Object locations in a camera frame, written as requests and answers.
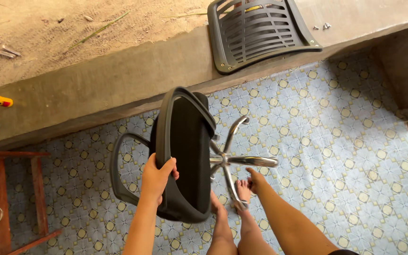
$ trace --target wooden frame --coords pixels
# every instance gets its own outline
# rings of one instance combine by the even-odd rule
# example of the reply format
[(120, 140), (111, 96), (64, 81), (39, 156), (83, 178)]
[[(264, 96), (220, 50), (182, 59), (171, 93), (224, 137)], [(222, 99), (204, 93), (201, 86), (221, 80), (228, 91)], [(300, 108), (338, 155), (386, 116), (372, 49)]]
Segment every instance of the wooden frame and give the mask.
[[(28, 249), (48, 241), (61, 234), (62, 229), (48, 232), (48, 219), (45, 206), (45, 195), (43, 193), (43, 177), (42, 177), (42, 162), (40, 157), (48, 156), (49, 153), (35, 153), (35, 152), (0, 152), (0, 208), (3, 210), (3, 218), (0, 221), (0, 255), (20, 254)], [(4, 158), (5, 157), (27, 157), (31, 158), (31, 169), (34, 183), (34, 195), (37, 210), (37, 224), (40, 238), (32, 241), (15, 251), (11, 252), (10, 246), (10, 227), (9, 227), (9, 208), (7, 203), (7, 190), (5, 179)]]

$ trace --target mesh seat cushion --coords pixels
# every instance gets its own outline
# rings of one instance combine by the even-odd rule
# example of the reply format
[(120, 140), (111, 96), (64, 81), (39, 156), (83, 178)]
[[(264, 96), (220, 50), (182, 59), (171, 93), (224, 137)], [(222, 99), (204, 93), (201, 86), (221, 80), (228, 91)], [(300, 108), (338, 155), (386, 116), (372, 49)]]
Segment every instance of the mesh seat cushion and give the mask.
[[(208, 99), (194, 93), (208, 109)], [(157, 121), (150, 134), (149, 154), (156, 145)], [(177, 187), (199, 212), (205, 213), (210, 200), (210, 143), (208, 127), (199, 111), (186, 99), (174, 101), (170, 128), (171, 156), (177, 159)]]

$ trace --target concrete ledge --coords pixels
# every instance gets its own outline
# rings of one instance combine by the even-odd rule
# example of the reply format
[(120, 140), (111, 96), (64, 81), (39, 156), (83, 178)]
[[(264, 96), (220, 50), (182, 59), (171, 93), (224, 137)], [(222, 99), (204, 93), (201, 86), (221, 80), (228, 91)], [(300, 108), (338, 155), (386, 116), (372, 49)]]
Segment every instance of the concrete ledge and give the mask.
[(12, 149), (151, 110), (176, 86), (211, 93), (287, 68), (366, 47), (408, 28), (408, 2), (392, 0), (296, 1), (324, 46), (320, 53), (278, 56), (230, 76), (213, 66), (208, 28), (199, 27), (168, 41), (100, 56), (0, 87), (14, 106), (0, 107), (0, 149)]

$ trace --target dirt ground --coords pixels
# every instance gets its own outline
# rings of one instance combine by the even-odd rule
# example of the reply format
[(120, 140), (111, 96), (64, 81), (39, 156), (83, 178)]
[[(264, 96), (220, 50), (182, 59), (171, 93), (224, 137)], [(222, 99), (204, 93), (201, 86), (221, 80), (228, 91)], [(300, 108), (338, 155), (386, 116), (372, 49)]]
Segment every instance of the dirt ground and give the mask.
[[(0, 86), (145, 42), (167, 40), (207, 22), (211, 0), (0, 0), (0, 49), (20, 52), (0, 55)], [(68, 50), (126, 11), (121, 20), (83, 44)], [(88, 21), (84, 15), (92, 17)]]

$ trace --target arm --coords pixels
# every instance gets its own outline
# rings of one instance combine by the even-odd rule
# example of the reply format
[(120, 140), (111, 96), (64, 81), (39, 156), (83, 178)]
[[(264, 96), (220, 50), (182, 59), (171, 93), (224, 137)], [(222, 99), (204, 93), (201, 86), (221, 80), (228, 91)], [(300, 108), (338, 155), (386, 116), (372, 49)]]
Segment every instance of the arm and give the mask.
[(286, 255), (328, 255), (338, 248), (300, 211), (283, 200), (264, 176), (252, 168), (251, 190), (258, 194), (270, 227)]
[(172, 175), (177, 180), (179, 172), (176, 168), (176, 159), (168, 160), (158, 170), (155, 166), (155, 153), (150, 155), (144, 166), (141, 176), (141, 195), (136, 208), (135, 216), (128, 230), (123, 255), (151, 255), (154, 246), (155, 220), (157, 207), (162, 202), (162, 193)]

